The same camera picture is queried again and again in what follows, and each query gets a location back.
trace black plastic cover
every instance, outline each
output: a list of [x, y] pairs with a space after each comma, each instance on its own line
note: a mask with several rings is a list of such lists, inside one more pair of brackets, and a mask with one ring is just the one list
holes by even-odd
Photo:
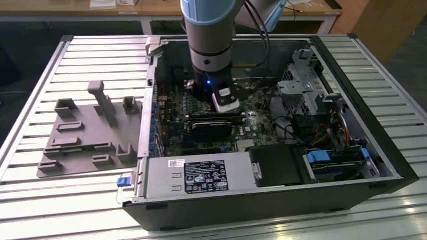
[[252, 163], [259, 164], [261, 179], [257, 187], [295, 186], [312, 184], [304, 149], [296, 145], [265, 145], [248, 148]]

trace aluminum profile table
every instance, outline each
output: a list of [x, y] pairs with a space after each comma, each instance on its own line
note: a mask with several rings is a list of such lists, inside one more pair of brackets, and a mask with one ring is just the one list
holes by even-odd
[[[36, 176], [57, 99], [94, 104], [85, 89], [89, 80], [102, 80], [113, 102], [125, 96], [144, 101], [146, 37], [80, 36], [58, 44], [0, 150], [0, 239], [427, 238], [425, 112], [357, 39], [345, 35], [320, 38], [420, 177], [416, 183], [348, 211], [174, 232], [144, 231], [116, 200], [117, 178], [132, 168], [48, 179]], [[327, 73], [324, 77], [336, 91]], [[130, 197], [130, 191], [122, 194]]]

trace warning label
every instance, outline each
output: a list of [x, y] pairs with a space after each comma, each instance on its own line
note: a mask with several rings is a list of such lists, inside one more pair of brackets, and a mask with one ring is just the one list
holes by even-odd
[[184, 164], [185, 193], [228, 191], [225, 163], [204, 161]]

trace metal bracket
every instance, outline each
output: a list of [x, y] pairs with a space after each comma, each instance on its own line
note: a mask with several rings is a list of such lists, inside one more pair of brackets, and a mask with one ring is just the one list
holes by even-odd
[[253, 177], [256, 180], [261, 180], [263, 179], [263, 173], [261, 173], [261, 168], [260, 168], [260, 163], [259, 162], [253, 162], [252, 163], [252, 172], [253, 172]]
[[145, 53], [148, 57], [152, 57], [161, 52], [161, 37], [149, 36], [145, 42]]

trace blue clip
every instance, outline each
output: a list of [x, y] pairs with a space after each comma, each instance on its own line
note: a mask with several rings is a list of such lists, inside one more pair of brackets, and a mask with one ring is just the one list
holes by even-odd
[[122, 187], [130, 187], [130, 177], [120, 177], [117, 180], [117, 187], [122, 188]]
[[331, 157], [328, 155], [328, 152], [324, 150], [320, 151], [311, 151], [307, 154], [308, 162], [312, 164], [313, 162], [327, 162], [331, 161]]
[[369, 159], [371, 155], [369, 155], [369, 152], [365, 148], [361, 148], [361, 154], [363, 154], [364, 159]]

